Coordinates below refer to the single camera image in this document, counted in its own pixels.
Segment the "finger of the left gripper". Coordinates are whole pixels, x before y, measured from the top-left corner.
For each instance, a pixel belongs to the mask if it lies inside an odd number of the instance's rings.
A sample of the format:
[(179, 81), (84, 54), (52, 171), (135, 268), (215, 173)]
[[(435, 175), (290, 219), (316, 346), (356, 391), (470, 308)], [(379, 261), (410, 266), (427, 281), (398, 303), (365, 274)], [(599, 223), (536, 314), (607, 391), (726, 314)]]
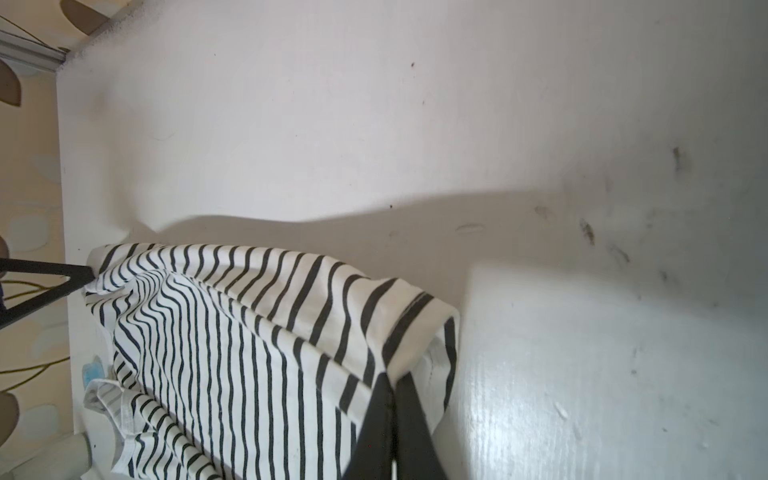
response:
[(6, 328), (15, 322), (37, 312), (38, 310), (66, 298), (73, 292), (82, 289), (90, 282), (89, 279), (71, 278), (67, 282), (47, 290), (40, 295), (1, 311), (1, 327)]
[(69, 279), (80, 279), (85, 281), (92, 281), (95, 278), (93, 270), (85, 265), (39, 262), (11, 258), (1, 259), (1, 271), (40, 275), (60, 275)]

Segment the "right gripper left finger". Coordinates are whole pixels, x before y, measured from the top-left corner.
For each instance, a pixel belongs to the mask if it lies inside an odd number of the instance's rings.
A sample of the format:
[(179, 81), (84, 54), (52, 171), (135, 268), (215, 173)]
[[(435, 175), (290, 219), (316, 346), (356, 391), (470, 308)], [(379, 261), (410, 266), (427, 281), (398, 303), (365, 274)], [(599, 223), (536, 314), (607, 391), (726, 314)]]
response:
[(390, 480), (393, 473), (395, 403), (388, 376), (376, 379), (357, 444), (343, 480)]

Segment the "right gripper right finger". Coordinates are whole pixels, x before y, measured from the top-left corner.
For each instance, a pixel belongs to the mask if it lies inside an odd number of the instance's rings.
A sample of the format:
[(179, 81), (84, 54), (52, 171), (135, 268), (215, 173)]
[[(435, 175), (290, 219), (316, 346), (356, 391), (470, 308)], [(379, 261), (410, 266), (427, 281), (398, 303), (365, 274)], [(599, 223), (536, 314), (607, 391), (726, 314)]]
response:
[(400, 480), (446, 480), (411, 374), (395, 388), (395, 462)]

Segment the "black white striped tank top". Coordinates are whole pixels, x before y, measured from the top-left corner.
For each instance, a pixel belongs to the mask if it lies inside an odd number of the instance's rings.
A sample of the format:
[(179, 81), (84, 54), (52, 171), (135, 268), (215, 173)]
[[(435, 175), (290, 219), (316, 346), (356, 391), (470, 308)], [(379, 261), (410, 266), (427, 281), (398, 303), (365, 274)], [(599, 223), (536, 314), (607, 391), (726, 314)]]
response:
[(132, 479), (339, 479), (376, 380), (415, 382), (434, 430), (450, 401), (457, 310), (332, 257), (211, 244), (91, 252), (84, 301), (112, 374), (85, 404)]

